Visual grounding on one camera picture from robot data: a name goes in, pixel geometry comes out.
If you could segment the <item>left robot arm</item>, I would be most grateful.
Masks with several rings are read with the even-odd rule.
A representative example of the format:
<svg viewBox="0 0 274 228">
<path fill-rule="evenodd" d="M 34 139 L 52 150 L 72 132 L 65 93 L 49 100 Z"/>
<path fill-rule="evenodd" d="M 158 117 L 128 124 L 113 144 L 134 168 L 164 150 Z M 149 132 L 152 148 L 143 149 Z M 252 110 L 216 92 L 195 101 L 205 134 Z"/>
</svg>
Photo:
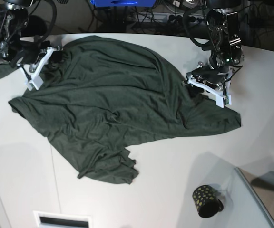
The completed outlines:
<svg viewBox="0 0 274 228">
<path fill-rule="evenodd" d="M 194 45 L 203 51 L 210 51 L 207 63 L 199 63 L 197 69 L 186 74 L 186 84 L 205 85 L 197 87 L 198 92 L 216 91 L 224 100 L 230 99 L 228 93 L 235 68 L 241 68 L 242 41 L 239 35 L 237 7 L 239 0 L 200 0 L 197 5 L 184 12 L 183 26 Z M 209 40 L 198 42 L 192 35 L 192 14 L 200 11 L 203 15 Z"/>
</svg>

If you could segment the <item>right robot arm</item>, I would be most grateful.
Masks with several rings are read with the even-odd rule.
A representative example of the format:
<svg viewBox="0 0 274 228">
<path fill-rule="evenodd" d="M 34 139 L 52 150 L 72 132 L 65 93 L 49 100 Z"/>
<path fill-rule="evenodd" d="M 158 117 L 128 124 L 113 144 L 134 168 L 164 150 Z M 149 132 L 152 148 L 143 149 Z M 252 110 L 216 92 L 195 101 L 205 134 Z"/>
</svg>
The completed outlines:
<svg viewBox="0 0 274 228">
<path fill-rule="evenodd" d="M 52 9 L 51 22 L 46 32 L 32 42 L 20 38 L 32 15 L 28 7 L 35 1 L 6 0 L 0 4 L 0 64 L 8 63 L 11 68 L 21 70 L 27 79 L 26 85 L 31 89 L 41 87 L 41 70 L 55 52 L 63 50 L 62 46 L 52 46 L 47 40 L 57 19 L 56 4 L 52 0 L 47 3 Z"/>
</svg>

